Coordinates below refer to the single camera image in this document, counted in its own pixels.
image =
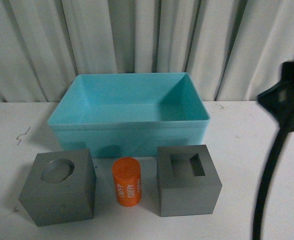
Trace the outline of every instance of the orange cylinder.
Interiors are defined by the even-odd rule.
[[[132,207],[142,198],[141,165],[133,157],[119,158],[112,165],[116,196],[120,205]]]

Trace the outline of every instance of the gray metal cube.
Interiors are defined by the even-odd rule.
[[[95,189],[89,149],[39,153],[18,199],[41,227],[92,219]]]
[[[160,216],[212,214],[222,189],[206,145],[157,149]]]

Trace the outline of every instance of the turquoise plastic bin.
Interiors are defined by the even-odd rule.
[[[64,150],[107,158],[198,145],[209,121],[187,73],[124,73],[77,76],[47,123]]]

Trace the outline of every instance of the white curtain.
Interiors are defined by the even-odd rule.
[[[78,74],[188,72],[255,100],[294,60],[294,0],[0,0],[0,102],[57,102]]]

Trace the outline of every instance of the white table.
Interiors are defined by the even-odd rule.
[[[61,150],[46,124],[56,105],[0,103],[0,240],[251,238],[256,191],[278,130],[273,118],[257,103],[205,102],[211,122],[203,144],[222,182],[213,214],[160,217],[155,157],[138,158],[143,198],[134,207],[123,207],[114,193],[111,166],[115,159],[94,159],[94,219],[37,227],[18,196],[36,154]],[[16,138],[24,133],[19,143]],[[294,133],[274,175],[262,233],[264,239],[294,239]]]

